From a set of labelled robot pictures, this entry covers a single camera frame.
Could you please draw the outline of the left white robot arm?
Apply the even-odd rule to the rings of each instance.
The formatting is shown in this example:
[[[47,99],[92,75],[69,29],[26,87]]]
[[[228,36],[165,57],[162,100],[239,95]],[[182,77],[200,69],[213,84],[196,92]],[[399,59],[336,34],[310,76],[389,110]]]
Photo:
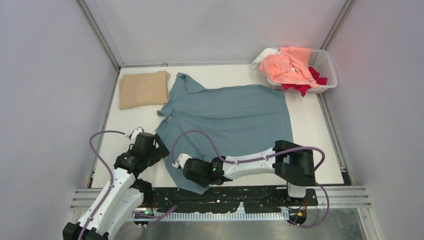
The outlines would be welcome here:
[[[62,231],[65,240],[112,240],[130,214],[138,207],[148,207],[154,199],[151,183],[138,176],[170,152],[158,134],[131,133],[135,142],[107,166],[108,183],[88,210]]]

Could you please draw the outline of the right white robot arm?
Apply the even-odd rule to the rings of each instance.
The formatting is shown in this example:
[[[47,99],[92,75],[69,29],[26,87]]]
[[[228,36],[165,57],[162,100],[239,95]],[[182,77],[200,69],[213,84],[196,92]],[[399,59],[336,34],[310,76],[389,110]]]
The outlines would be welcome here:
[[[306,189],[316,184],[314,151],[318,148],[277,140],[274,147],[258,153],[217,156],[211,161],[181,153],[172,165],[201,187],[220,186],[246,176],[274,174],[287,183],[287,202],[299,205],[306,197]]]

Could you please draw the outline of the blue-grey polo t-shirt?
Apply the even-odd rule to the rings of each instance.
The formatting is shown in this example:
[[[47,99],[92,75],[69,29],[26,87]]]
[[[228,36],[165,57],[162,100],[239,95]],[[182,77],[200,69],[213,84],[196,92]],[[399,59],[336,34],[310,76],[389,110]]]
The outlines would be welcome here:
[[[178,73],[169,102],[157,114],[163,120],[156,133],[170,152],[164,159],[166,169],[177,187],[197,194],[206,188],[172,165],[179,154],[210,161],[218,154],[255,154],[277,140],[293,141],[284,94],[258,84],[207,89]]]

